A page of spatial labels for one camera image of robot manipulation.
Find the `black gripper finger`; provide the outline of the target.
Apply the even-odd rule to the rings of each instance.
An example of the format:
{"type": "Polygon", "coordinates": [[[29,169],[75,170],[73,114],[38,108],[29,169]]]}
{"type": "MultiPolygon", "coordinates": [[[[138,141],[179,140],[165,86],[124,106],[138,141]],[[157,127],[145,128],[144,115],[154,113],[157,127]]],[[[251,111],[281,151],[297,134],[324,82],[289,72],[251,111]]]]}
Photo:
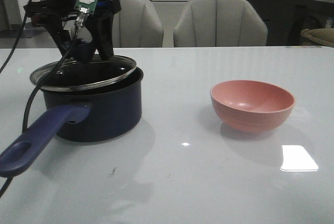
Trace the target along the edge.
{"type": "Polygon", "coordinates": [[[87,19],[87,29],[102,60],[108,60],[114,55],[112,41],[112,14],[90,15],[87,19]]]}
{"type": "Polygon", "coordinates": [[[63,28],[62,18],[60,16],[47,16],[45,28],[55,42],[62,56],[69,49],[71,36],[68,30],[63,28]]]}

